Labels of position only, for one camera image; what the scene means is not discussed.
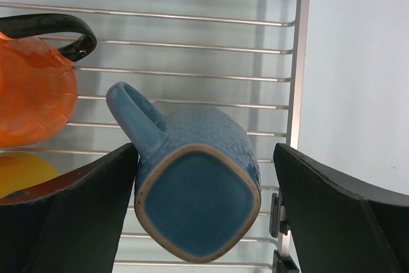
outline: blue mug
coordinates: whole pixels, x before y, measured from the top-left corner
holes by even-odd
[[[207,106],[164,116],[124,82],[109,89],[107,104],[140,155],[135,213],[141,226],[188,262],[228,252],[261,205],[259,167],[244,129]]]

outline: black handle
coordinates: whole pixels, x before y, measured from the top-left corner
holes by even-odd
[[[51,33],[81,34],[74,43],[59,48],[67,59],[77,62],[93,52],[96,38],[91,28],[81,19],[65,14],[29,14],[0,18],[0,34],[11,39]]]

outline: dishwasher rack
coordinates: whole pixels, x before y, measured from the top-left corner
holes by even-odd
[[[253,227],[255,230],[239,243],[245,247],[239,246],[235,248],[237,252],[232,250],[220,259],[222,261],[206,265],[179,261],[156,245],[140,227],[135,230],[131,226],[138,224],[131,200],[114,272],[134,272],[135,266],[145,267],[147,272],[155,269],[174,272],[175,268],[200,272],[209,267],[223,272],[230,269],[235,272],[296,272],[282,266],[282,260],[292,261],[291,231],[286,235],[278,231],[277,239],[271,237],[270,220],[285,220],[270,204],[272,193],[277,195],[279,190],[272,169],[272,151],[276,142],[298,146],[309,0],[183,0],[181,4],[179,0],[136,1],[143,10],[128,10],[130,2],[125,4],[122,0],[0,0],[1,15],[34,12],[81,15],[95,30],[99,50],[89,57],[91,60],[85,59],[75,67],[79,102],[63,131],[41,144],[11,150],[36,152],[65,173],[128,142],[104,104],[108,86],[119,80],[138,83],[141,91],[165,113],[190,104],[222,109],[246,128],[261,166],[263,203]],[[278,2],[286,4],[280,10],[271,8],[278,7]],[[107,8],[110,5],[118,8]],[[291,8],[293,19],[285,20],[290,14],[276,12],[289,12]],[[271,12],[275,12],[272,14],[275,20],[267,18]],[[138,20],[144,22],[136,28]],[[143,39],[131,36],[133,31]],[[162,38],[161,31],[172,38]],[[271,47],[266,40],[269,37],[279,43]],[[42,38],[54,45],[75,39],[65,35]],[[132,56],[142,63],[130,64]],[[209,69],[209,62],[222,63],[222,72]],[[278,253],[272,261],[275,248]],[[139,251],[143,259],[133,259],[132,251]]]

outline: white surface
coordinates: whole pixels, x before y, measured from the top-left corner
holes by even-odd
[[[289,22],[295,18],[295,0],[0,0],[14,3],[70,6],[106,10],[205,15],[236,19]],[[40,10],[0,8],[1,15],[40,13]],[[94,30],[97,38],[149,42],[223,45],[258,49],[291,49],[293,27],[256,27],[213,22],[192,22],[168,19],[147,19],[113,15],[75,13]],[[51,42],[61,45],[62,42]],[[192,49],[138,47],[101,43],[96,51],[77,66],[103,66],[195,72],[203,74],[255,75],[289,77],[291,55],[261,55],[242,52],[201,51]],[[288,104],[289,84],[271,82],[163,77],[141,74],[114,74],[76,71],[79,95],[105,95],[118,81],[127,81],[148,98],[207,100],[244,104]],[[168,114],[184,107],[180,104],[157,104]],[[247,130],[285,132],[286,111],[249,110],[221,107]],[[103,100],[80,99],[70,121],[114,123]],[[271,159],[276,137],[252,137],[260,159]],[[58,135],[34,147],[68,150],[113,150],[129,142],[120,129],[65,127]],[[96,155],[42,153],[61,173],[73,170],[98,158]],[[263,185],[275,185],[272,164],[261,165]],[[272,191],[263,192],[262,210],[269,210]],[[143,232],[133,212],[128,212],[123,231]],[[269,237],[268,217],[259,217],[247,236]],[[272,263],[274,246],[264,243],[239,243],[219,261]],[[124,238],[118,260],[177,260],[150,239]],[[116,267],[115,272],[208,272],[209,269],[174,267]],[[257,269],[212,268],[212,272],[255,272]]]
[[[311,0],[299,149],[409,194],[408,0]]]

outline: rack hinge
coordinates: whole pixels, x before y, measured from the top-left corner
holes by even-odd
[[[269,230],[273,238],[278,238],[280,233],[287,235],[290,230],[286,208],[282,205],[280,192],[273,193],[272,195]],[[290,255],[282,256],[278,250],[275,250],[273,258],[273,273],[300,273],[300,270]]]

